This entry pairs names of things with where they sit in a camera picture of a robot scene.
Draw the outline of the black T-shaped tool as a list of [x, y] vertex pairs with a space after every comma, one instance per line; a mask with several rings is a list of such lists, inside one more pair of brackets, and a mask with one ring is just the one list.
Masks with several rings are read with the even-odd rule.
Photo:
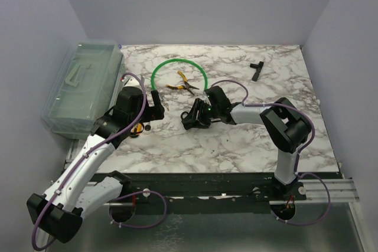
[[250, 68], [255, 69], [255, 73], [252, 77], [252, 81], [256, 82], [260, 76], [260, 72], [262, 71], [262, 68], [264, 66], [264, 62], [260, 61], [258, 64], [250, 63]]

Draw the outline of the black padlock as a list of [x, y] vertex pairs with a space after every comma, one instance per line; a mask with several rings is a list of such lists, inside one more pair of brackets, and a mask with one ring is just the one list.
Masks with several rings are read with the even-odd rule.
[[197, 121], [194, 112], [182, 112], [180, 118], [185, 130], [200, 128], [200, 124]]

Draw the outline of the yellow utility knife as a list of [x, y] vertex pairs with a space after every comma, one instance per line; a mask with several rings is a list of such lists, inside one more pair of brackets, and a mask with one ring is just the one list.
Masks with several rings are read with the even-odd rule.
[[137, 124], [136, 126], [134, 126], [134, 128], [131, 130], [130, 132], [130, 135], [129, 137], [130, 138], [138, 138], [140, 136], [140, 134], [142, 134], [142, 132], [144, 131], [144, 124], [143, 123], [139, 123]]

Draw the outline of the small silver key bunch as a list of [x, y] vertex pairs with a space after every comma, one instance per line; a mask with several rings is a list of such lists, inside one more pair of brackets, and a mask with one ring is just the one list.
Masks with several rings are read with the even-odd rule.
[[164, 106], [164, 108], [165, 108], [166, 111], [170, 110], [169, 104], [167, 102], [162, 102], [162, 105]]

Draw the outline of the aluminium rail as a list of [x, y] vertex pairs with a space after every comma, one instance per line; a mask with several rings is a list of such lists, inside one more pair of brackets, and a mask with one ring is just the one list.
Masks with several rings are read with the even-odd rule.
[[[303, 183], [299, 189], [300, 193], [305, 194], [304, 201], [295, 202], [293, 198], [287, 200], [285, 204], [326, 204], [357, 202], [359, 196], [352, 179], [330, 179], [319, 180], [312, 175], [307, 175], [298, 179]], [[104, 180], [95, 182], [84, 182], [82, 184], [65, 185], [58, 187], [55, 182], [43, 193], [43, 199], [51, 201], [54, 205], [61, 205], [64, 210], [70, 211], [73, 208], [82, 208], [85, 211], [89, 207], [109, 206], [135, 206], [136, 197], [143, 195], [148, 197], [152, 194], [163, 197], [158, 192], [150, 189], [132, 192], [126, 195], [121, 194], [123, 185], [114, 177], [106, 177]], [[284, 205], [276, 201], [271, 201], [269, 205]]]

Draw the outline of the clear plastic storage box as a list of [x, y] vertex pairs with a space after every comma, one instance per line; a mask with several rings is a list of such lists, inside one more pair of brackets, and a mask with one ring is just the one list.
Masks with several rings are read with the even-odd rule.
[[85, 139], [120, 89], [124, 57], [115, 41], [75, 42], [61, 65], [41, 117], [68, 139]]

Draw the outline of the yellow handled pliers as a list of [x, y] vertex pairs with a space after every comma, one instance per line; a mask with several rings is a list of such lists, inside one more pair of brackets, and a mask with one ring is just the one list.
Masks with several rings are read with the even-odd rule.
[[188, 91], [192, 96], [194, 96], [195, 93], [192, 91], [192, 89], [194, 89], [194, 90], [198, 90], [198, 87], [192, 86], [192, 85], [188, 82], [186, 76], [185, 76], [181, 71], [177, 71], [177, 74], [181, 76], [181, 78], [183, 79], [184, 84], [179, 85], [179, 86], [172, 86], [172, 85], [167, 84], [166, 87], [169, 88], [170, 90], [186, 90], [186, 91]]

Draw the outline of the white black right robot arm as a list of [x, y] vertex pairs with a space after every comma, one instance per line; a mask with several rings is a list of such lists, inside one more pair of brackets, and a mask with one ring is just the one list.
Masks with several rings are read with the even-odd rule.
[[312, 121], [285, 97], [268, 104], [231, 103], [219, 86], [205, 91], [209, 100], [195, 99], [190, 111], [182, 112], [184, 129], [208, 129], [212, 123], [227, 125], [263, 125], [273, 144], [278, 148], [274, 173], [277, 182], [272, 184], [275, 198], [284, 200], [293, 193], [297, 179], [299, 154], [312, 142], [315, 129]]

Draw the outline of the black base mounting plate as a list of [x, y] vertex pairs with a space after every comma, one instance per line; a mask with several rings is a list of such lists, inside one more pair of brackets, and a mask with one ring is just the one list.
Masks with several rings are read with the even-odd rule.
[[125, 175], [113, 171], [95, 174], [91, 180], [98, 183], [106, 177], [114, 177], [123, 185], [122, 195], [150, 189], [165, 198], [137, 196], [139, 215], [160, 215], [163, 210], [169, 214], [268, 214], [271, 201], [285, 204], [290, 198], [295, 202], [306, 199], [299, 191], [303, 183], [280, 185], [272, 173]]

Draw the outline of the green cable lock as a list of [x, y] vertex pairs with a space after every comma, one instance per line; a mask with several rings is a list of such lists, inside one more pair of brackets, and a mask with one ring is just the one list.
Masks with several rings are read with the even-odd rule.
[[158, 70], [161, 67], [163, 67], [163, 66], [165, 66], [165, 65], [167, 65], [169, 63], [175, 63], [175, 62], [190, 64], [190, 65], [194, 66], [196, 69], [198, 69], [200, 71], [200, 73], [203, 75], [204, 89], [205, 90], [207, 89], [207, 87], [208, 87], [207, 75], [206, 75], [205, 71], [198, 64], [196, 64], [195, 62], [193, 62], [191, 60], [186, 60], [186, 59], [182, 59], [182, 58], [173, 58], [173, 59], [169, 59], [169, 60], [166, 60], [166, 61], [162, 62], [152, 72], [152, 75], [151, 75], [151, 87], [152, 87], [153, 90], [156, 89], [156, 87], [155, 87], [155, 76], [156, 76]]

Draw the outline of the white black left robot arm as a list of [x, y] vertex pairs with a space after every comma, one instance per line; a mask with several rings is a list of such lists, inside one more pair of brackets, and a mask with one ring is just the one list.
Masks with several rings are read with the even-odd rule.
[[130, 137], [138, 123], [164, 118], [165, 109], [157, 90], [151, 91], [153, 106], [149, 106], [144, 87], [125, 86], [116, 104], [97, 119], [82, 149], [62, 175], [41, 195], [32, 194], [27, 209], [34, 224], [31, 239], [33, 249], [43, 250], [36, 242], [38, 230], [53, 240], [69, 242], [79, 231], [85, 218], [109, 201], [131, 201], [136, 196], [151, 195], [150, 190], [136, 191], [126, 175], [113, 171], [93, 188], [86, 186], [99, 166]]

